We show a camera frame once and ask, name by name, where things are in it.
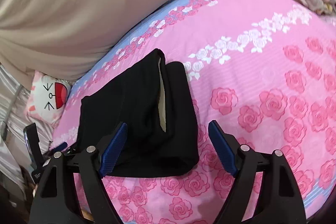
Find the black pants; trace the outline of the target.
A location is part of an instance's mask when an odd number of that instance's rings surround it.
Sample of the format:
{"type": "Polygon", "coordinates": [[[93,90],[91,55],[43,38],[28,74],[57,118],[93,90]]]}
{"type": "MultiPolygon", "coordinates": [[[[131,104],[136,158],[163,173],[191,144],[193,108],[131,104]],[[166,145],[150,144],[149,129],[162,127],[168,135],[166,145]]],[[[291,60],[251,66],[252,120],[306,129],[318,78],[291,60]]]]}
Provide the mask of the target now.
{"type": "Polygon", "coordinates": [[[85,149],[123,122],[126,142],[112,176],[181,176],[198,163],[198,123],[182,63],[159,49],[81,101],[76,148],[85,149]]]}

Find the white cat face pillow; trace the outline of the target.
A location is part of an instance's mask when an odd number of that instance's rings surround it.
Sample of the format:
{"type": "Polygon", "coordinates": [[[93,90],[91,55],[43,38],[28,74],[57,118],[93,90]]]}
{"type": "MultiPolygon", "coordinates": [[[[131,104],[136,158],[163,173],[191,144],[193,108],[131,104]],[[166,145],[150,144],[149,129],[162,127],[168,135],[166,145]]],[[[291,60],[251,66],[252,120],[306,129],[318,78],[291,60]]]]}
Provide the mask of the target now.
{"type": "Polygon", "coordinates": [[[35,71],[26,104],[26,115],[56,128],[63,115],[71,88],[71,84],[66,80],[35,71]]]}

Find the striped grey curtain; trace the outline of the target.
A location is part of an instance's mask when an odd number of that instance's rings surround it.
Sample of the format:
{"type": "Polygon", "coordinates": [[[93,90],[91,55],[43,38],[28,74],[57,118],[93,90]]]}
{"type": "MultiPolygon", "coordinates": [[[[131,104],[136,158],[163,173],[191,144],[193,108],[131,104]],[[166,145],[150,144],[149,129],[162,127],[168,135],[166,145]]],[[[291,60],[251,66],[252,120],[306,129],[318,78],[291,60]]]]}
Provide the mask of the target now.
{"type": "Polygon", "coordinates": [[[25,182],[21,168],[32,171],[23,130],[35,123],[42,153],[49,150],[53,128],[25,114],[30,91],[1,66],[1,174],[14,189],[23,193],[25,182]]]}

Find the pink rose bed sheet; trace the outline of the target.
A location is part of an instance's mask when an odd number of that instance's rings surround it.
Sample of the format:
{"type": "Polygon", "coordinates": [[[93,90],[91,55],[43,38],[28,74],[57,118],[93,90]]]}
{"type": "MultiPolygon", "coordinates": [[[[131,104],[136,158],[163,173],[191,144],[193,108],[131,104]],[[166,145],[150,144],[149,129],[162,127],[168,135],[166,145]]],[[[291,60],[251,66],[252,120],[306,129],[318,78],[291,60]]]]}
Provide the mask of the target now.
{"type": "Polygon", "coordinates": [[[126,223],[213,223],[234,182],[209,140],[221,128],[283,151],[307,217],[335,186],[335,25],[292,0],[176,0],[126,34],[74,84],[53,146],[77,137],[81,99],[150,51],[186,69],[198,120],[196,167],[182,177],[103,179],[126,223]]]}

